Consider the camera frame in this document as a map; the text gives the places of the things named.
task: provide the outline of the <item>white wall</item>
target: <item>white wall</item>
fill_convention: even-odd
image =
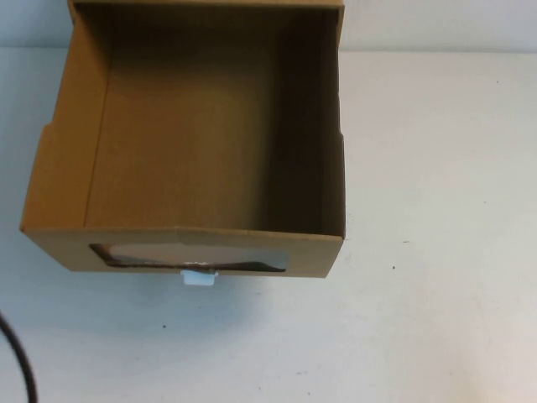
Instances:
[[[346,50],[537,51],[535,0],[347,0]],[[2,0],[0,46],[67,46],[65,0]]]

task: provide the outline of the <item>cardboard edge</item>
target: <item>cardboard edge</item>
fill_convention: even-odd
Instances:
[[[71,271],[117,273],[175,273],[173,268],[118,268],[106,265],[90,245],[93,243],[177,243],[239,248],[267,248],[289,253],[283,273],[229,270],[222,275],[265,275],[325,278],[343,245],[338,236],[203,228],[22,228],[24,234],[50,257]]]

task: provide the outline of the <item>box front wall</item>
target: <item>box front wall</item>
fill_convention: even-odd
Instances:
[[[114,267],[91,248],[92,245],[155,245],[177,243],[190,246],[286,253],[284,272],[216,270],[221,275],[270,275],[288,277],[326,277],[339,252],[338,237],[305,236],[252,231],[207,231],[200,229],[154,230],[30,230],[27,235],[52,258],[73,271],[113,271],[120,273],[176,273],[182,267]]]

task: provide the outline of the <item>box flap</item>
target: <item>box flap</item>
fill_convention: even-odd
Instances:
[[[214,5],[214,6],[252,6],[252,7],[312,7],[338,8],[337,38],[341,36],[343,25],[343,0],[67,0],[73,21],[78,4],[155,4],[155,5]]]

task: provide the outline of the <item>box side wall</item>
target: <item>box side wall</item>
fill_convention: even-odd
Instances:
[[[22,228],[83,227],[107,90],[112,26],[78,18],[53,122],[39,141]]]
[[[322,42],[323,233],[345,236],[345,157],[340,129],[337,21],[327,15]]]

